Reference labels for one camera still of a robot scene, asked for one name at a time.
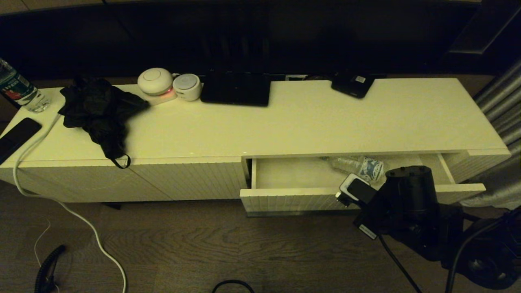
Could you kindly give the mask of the clear plastic water bottle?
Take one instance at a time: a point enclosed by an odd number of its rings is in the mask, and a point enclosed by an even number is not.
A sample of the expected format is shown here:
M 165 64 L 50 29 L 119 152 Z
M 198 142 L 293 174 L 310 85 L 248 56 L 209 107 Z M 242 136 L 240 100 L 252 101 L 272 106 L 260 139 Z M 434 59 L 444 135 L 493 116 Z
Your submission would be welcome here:
M 385 163 L 367 156 L 327 156 L 320 157 L 336 171 L 355 174 L 370 184 L 375 184 L 385 176 Z

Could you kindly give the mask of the white fluted drawer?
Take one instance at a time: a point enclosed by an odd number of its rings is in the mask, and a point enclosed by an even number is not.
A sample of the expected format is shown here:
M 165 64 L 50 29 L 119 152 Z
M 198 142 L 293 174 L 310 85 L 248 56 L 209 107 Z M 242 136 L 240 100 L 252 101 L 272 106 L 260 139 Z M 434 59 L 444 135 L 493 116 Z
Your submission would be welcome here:
M 387 168 L 424 165 L 432 170 L 438 202 L 453 204 L 485 191 L 482 184 L 457 184 L 441 154 L 381 155 Z M 252 186 L 240 191 L 248 213 L 339 211 L 336 199 L 346 174 L 317 157 L 261 158 L 252 161 Z

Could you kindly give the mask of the white low cabinet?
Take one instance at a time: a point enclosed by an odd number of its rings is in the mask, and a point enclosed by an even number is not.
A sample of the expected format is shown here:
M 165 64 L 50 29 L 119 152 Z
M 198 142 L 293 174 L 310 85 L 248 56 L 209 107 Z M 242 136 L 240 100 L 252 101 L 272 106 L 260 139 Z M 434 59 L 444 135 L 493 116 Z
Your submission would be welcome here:
M 119 169 L 60 119 L 21 161 L 22 188 L 62 202 L 238 199 L 273 195 L 333 208 L 344 175 L 321 157 L 365 155 L 387 168 L 424 164 L 438 199 L 485 190 L 464 181 L 510 157 L 454 78 L 380 79 L 358 100 L 328 81 L 276 81 L 268 107 L 175 99 L 128 121 L 131 165 Z

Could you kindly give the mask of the small black labelled box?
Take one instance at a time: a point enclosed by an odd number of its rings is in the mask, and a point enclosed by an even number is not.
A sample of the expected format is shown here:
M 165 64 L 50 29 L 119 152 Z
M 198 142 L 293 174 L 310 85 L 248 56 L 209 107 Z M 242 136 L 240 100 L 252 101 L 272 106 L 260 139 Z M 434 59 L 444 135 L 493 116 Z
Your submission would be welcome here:
M 369 92 L 374 81 L 375 78 L 369 75 L 343 73 L 333 77 L 331 88 L 351 97 L 362 99 Z

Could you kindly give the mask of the grey curtain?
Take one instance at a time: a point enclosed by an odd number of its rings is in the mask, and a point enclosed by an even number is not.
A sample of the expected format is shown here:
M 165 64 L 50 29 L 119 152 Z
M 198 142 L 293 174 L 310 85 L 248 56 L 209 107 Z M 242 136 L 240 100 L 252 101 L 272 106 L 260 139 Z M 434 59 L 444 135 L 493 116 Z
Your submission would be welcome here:
M 487 190 L 461 201 L 469 208 L 521 208 L 521 57 L 475 97 L 510 152 L 510 158 L 471 178 Z

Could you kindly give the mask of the black router box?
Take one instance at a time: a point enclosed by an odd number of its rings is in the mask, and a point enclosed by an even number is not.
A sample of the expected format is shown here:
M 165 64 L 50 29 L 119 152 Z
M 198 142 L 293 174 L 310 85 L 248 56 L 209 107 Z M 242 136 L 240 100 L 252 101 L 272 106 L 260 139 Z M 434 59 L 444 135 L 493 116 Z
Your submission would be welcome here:
M 268 74 L 213 72 L 203 83 L 205 103 L 268 107 L 271 76 Z

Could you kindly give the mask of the large black television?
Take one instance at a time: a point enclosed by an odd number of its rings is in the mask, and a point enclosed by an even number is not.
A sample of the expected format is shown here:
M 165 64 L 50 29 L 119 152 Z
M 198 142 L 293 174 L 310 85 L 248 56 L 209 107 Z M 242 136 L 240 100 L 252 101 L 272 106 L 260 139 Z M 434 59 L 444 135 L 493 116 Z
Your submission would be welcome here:
M 151 0 L 4 14 L 25 77 L 426 72 L 481 5 L 448 0 Z

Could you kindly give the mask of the dark angular panel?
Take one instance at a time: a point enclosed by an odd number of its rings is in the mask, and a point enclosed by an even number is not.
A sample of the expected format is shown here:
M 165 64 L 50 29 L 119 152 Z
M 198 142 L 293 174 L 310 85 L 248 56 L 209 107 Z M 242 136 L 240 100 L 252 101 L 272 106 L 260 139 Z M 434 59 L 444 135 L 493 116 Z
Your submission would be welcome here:
M 451 54 L 482 55 L 521 12 L 521 0 L 480 0 L 480 8 L 449 49 Z

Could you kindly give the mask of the white cylindrical speaker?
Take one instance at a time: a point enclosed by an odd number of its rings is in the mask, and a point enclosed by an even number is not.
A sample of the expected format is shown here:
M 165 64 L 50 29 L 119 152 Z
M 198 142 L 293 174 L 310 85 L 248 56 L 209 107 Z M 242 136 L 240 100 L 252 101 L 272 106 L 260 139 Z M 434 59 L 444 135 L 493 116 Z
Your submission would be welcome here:
M 195 74 L 181 74 L 174 78 L 173 89 L 177 98 L 185 101 L 195 101 L 201 96 L 202 83 L 199 76 Z

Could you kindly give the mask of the white flat charging base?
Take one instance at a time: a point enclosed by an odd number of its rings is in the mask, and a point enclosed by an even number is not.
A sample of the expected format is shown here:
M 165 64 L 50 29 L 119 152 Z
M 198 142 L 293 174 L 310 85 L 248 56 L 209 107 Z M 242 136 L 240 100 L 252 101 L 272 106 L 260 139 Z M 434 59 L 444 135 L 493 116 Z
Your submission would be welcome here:
M 141 94 L 141 98 L 149 103 L 150 106 L 157 106 L 177 98 L 175 89 L 171 88 L 161 95 Z

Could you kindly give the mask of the white dome shaped device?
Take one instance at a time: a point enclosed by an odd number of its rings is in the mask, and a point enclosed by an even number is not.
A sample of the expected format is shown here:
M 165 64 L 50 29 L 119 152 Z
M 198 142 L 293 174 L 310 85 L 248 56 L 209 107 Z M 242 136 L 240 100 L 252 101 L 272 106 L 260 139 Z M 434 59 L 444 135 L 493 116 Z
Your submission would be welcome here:
M 173 89 L 173 76 L 167 69 L 150 68 L 138 76 L 137 85 L 146 95 L 164 95 Z

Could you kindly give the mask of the black crumpled cloth bag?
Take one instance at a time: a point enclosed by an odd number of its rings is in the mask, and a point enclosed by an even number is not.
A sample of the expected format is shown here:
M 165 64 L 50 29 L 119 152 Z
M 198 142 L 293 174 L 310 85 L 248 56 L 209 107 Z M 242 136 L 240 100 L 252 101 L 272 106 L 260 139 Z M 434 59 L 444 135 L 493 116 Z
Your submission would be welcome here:
M 63 125 L 81 128 L 116 167 L 129 168 L 131 157 L 125 146 L 126 123 L 148 110 L 151 104 L 103 78 L 78 76 L 60 93 L 65 99 L 58 111 L 63 116 Z

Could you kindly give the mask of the black smartphone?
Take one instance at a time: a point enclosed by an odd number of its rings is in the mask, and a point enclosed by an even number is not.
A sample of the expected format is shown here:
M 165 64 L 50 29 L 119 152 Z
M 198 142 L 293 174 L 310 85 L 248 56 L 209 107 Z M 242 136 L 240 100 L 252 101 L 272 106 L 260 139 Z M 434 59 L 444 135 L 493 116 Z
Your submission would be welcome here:
M 0 165 L 32 138 L 42 125 L 31 118 L 24 118 L 0 138 Z

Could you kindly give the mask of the green labelled water bottle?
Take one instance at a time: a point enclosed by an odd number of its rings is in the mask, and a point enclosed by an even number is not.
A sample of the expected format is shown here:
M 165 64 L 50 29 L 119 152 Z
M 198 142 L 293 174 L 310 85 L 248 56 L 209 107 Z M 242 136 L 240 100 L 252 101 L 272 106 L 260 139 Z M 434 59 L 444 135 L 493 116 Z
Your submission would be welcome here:
M 45 111 L 52 102 L 52 99 L 45 96 L 2 58 L 0 58 L 0 93 L 33 113 Z

